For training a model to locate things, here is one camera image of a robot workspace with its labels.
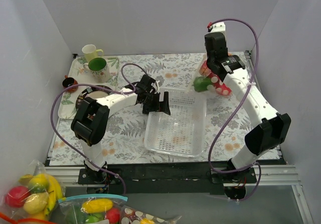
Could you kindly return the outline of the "white plastic basket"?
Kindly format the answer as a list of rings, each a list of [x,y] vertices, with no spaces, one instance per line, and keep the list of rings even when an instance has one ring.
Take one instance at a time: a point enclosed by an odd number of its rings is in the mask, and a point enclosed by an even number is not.
[[[144,147],[159,154],[196,158],[204,151],[206,97],[194,91],[162,87],[160,99],[169,95],[170,115],[148,115]]]

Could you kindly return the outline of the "green fake pepper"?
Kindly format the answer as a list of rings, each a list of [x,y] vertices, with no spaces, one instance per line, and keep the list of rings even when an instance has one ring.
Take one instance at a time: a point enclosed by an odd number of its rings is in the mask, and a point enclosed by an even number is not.
[[[204,92],[208,90],[208,86],[212,86],[211,79],[205,76],[198,76],[193,81],[195,92]]]

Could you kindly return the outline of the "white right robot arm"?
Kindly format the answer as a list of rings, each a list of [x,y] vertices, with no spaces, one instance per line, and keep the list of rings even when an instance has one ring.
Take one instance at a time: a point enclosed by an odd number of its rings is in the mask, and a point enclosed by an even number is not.
[[[250,81],[245,64],[237,55],[228,54],[223,33],[206,34],[205,47],[207,67],[232,90],[253,127],[245,136],[245,146],[229,160],[226,170],[219,171],[236,183],[262,155],[284,142],[291,118],[288,114],[280,114],[267,102]]]

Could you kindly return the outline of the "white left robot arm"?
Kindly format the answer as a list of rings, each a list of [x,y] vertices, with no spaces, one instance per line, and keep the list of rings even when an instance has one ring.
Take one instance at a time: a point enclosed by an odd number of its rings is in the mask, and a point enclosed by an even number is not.
[[[71,123],[71,130],[80,140],[84,154],[84,164],[91,169],[89,177],[94,183],[100,184],[106,180],[107,165],[101,148],[109,117],[120,110],[143,105],[142,112],[161,112],[170,115],[169,93],[161,93],[158,83],[148,75],[143,75],[140,81],[125,86],[119,93],[106,97],[82,100],[81,105]]]

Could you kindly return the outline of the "polka dot zip bag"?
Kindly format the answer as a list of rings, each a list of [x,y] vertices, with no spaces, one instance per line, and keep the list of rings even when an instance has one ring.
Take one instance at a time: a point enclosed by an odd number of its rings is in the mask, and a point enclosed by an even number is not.
[[[218,75],[214,74],[210,71],[210,69],[207,67],[207,55],[203,54],[203,59],[201,60],[201,63],[199,64],[197,72],[205,78],[208,78],[210,80],[210,86],[207,87],[207,90],[216,92],[219,95],[222,96],[230,96],[232,93],[232,90],[228,88],[218,77]]]

